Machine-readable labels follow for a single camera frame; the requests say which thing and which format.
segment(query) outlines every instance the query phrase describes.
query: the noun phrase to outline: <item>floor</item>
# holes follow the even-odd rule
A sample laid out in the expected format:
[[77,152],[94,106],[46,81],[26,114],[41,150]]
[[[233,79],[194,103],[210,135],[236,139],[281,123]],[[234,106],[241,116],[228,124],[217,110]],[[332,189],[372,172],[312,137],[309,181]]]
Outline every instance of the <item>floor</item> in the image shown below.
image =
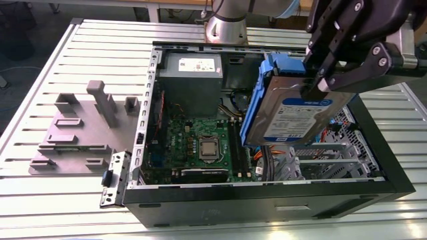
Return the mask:
[[[53,14],[47,4],[31,4],[30,11],[37,25],[26,34],[34,47],[34,54],[30,58],[21,61],[11,61],[0,54],[0,71],[13,67],[42,68],[72,18],[136,21],[134,11],[130,7],[61,4],[58,10],[59,13]],[[148,19],[144,11],[138,11],[137,14],[141,19]],[[174,12],[173,15],[174,17],[169,18],[166,10],[160,10],[160,21],[162,23],[193,24],[193,19],[200,17],[200,11],[182,10]],[[246,26],[268,28],[268,18],[265,16],[249,15],[246,17]],[[1,72],[2,78],[10,85],[6,89],[0,89],[0,134],[7,126],[37,75],[38,70],[34,68],[17,68]],[[425,81],[416,80],[409,83],[409,86],[425,105]]]

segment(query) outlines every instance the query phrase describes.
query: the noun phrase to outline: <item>hard drive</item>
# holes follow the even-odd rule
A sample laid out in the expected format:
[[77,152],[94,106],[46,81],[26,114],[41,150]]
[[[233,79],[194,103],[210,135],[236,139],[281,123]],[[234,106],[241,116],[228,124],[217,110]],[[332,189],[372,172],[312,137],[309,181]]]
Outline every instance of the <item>hard drive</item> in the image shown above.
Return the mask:
[[240,133],[244,146],[309,143],[354,96],[353,93],[329,92],[321,101],[305,101],[300,95],[302,81],[302,77],[270,78],[257,111],[246,115],[242,122],[248,125],[246,134]]

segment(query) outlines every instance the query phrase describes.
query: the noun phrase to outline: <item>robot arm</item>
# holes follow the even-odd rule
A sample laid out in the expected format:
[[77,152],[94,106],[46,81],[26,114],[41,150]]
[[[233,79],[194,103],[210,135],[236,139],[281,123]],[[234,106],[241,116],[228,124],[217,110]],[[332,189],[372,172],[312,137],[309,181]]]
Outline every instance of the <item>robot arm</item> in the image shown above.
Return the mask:
[[216,44],[246,42],[246,13],[288,18],[297,10],[298,0],[214,0],[213,16],[205,26],[205,39]]
[[427,1],[314,0],[304,59],[312,80],[301,97],[316,101],[328,92],[362,93],[422,77],[427,61],[414,53],[413,29],[425,15]]

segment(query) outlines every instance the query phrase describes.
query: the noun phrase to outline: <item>chip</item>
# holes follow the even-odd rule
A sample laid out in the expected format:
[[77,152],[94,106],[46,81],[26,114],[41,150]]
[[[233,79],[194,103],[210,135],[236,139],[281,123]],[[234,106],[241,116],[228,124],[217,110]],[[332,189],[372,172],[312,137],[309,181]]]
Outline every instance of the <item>chip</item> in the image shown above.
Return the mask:
[[214,156],[216,155],[216,142],[201,142],[201,156]]

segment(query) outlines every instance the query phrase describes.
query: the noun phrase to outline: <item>green motherboard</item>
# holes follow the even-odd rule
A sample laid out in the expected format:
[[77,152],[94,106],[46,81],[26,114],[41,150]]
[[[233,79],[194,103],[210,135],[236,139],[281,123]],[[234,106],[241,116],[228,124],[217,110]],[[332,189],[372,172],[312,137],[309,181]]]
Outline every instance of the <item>green motherboard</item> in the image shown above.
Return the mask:
[[153,184],[173,183],[170,175],[185,169],[226,170],[225,182],[256,181],[249,150],[230,142],[240,139],[238,131],[230,132],[232,127],[224,119],[169,120],[164,152],[149,155],[148,176],[154,179]]

